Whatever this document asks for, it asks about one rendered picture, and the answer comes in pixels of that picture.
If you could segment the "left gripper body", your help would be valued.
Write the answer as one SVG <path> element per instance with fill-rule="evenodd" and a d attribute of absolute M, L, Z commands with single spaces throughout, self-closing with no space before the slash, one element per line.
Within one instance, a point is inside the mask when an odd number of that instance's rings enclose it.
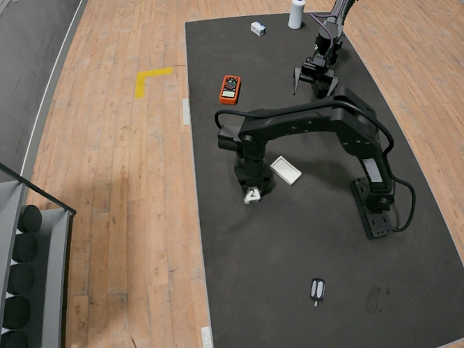
<path fill-rule="evenodd" d="M 247 186 L 269 184 L 270 178 L 273 179 L 274 174 L 268 164 L 264 163 L 265 157 L 258 162 L 245 157 L 245 163 L 242 163 L 240 167 L 235 167 L 238 182 L 245 182 Z"/>

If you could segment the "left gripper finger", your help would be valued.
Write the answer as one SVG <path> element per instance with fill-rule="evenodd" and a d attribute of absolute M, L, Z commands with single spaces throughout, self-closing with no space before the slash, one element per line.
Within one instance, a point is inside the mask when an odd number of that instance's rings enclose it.
<path fill-rule="evenodd" d="M 258 185 L 258 190 L 259 190 L 259 193 L 260 193 L 260 196 L 263 194 L 263 192 L 269 187 L 270 183 L 269 184 L 263 184 L 263 185 Z M 261 187 L 262 186 L 262 187 Z"/>
<path fill-rule="evenodd" d="M 247 186 L 245 182 L 244 182 L 244 183 L 241 183 L 240 185 L 241 185 L 241 187 L 242 187 L 242 190 L 244 191 L 245 199 L 247 199 L 248 191 L 249 191 L 249 186 Z"/>

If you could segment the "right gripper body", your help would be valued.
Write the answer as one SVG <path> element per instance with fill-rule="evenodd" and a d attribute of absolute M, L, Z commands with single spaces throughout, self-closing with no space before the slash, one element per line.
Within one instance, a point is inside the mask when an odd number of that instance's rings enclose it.
<path fill-rule="evenodd" d="M 320 67 L 312 63 L 314 57 L 325 60 L 325 66 Z M 324 82 L 328 85 L 331 85 L 333 78 L 338 80 L 340 80 L 340 78 L 334 77 L 335 71 L 328 69 L 329 64 L 329 57 L 326 60 L 324 56 L 320 55 L 320 53 L 315 53 L 311 60 L 311 64 L 305 62 L 302 64 L 301 76 L 299 80 L 303 82 L 308 82 L 310 84 L 315 84 L 315 81 L 318 80 L 320 82 Z"/>

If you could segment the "white bottle with blue cap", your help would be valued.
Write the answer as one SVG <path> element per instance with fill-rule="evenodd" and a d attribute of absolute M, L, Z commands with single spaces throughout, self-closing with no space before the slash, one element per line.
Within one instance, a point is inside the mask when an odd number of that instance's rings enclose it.
<path fill-rule="evenodd" d="M 301 27 L 304 6 L 304 0 L 292 0 L 291 14 L 288 23 L 291 29 L 299 29 Z"/>

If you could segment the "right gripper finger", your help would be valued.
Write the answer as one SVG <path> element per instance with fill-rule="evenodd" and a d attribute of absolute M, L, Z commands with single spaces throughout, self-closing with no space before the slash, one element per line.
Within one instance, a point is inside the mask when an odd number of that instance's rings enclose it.
<path fill-rule="evenodd" d="M 300 68 L 295 68 L 294 69 L 294 73 L 293 73 L 294 95 L 296 93 L 297 85 L 298 85 L 298 82 L 299 82 L 299 79 L 300 79 L 300 72 L 301 72 Z M 294 78 L 294 74 L 295 74 L 295 78 Z"/>
<path fill-rule="evenodd" d="M 331 95 L 332 95 L 333 88 L 334 88 L 334 87 L 337 87 L 337 86 L 338 86 L 338 83 L 339 83 L 339 80 L 333 78 L 332 83 L 331 83 L 331 86 L 329 87 L 329 90 L 328 90 L 328 92 L 327 92 L 327 96 L 331 96 Z"/>

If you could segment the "small white cardboard box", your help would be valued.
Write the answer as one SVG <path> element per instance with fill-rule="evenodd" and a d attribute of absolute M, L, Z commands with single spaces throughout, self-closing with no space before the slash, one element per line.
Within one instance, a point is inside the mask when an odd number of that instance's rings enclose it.
<path fill-rule="evenodd" d="M 265 27 L 258 22 L 252 23 L 251 30 L 259 36 L 265 34 Z"/>

